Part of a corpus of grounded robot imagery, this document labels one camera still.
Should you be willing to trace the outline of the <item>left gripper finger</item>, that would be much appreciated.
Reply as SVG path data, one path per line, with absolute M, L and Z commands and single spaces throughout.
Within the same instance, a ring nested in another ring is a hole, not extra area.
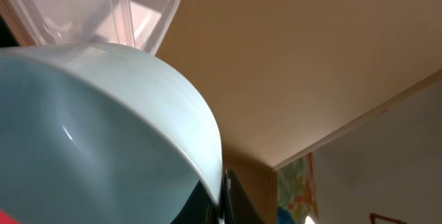
M 225 224 L 264 224 L 233 170 L 224 173 L 222 199 Z

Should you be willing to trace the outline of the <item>light blue small bowl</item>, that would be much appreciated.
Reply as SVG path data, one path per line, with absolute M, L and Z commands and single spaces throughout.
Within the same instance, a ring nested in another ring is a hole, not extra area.
M 181 73 L 119 44 L 1 50 L 1 211 L 19 223 L 202 223 L 220 132 Z

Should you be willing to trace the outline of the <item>clear plastic waste bin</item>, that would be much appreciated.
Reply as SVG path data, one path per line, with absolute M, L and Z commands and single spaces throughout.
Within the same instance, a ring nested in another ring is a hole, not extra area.
M 1 18 L 21 46 L 122 44 L 155 55 L 180 0 L 1 0 Z

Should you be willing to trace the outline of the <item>red serving tray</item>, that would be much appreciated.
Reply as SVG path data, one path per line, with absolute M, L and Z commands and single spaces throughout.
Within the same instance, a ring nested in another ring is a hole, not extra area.
M 0 211 L 0 224 L 19 224 L 19 222 L 9 216 L 7 213 Z

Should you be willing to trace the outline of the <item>colourful wall poster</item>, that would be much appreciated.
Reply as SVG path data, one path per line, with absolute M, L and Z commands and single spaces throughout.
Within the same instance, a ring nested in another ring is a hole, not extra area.
M 319 211 L 313 153 L 277 171 L 278 224 L 314 223 Z

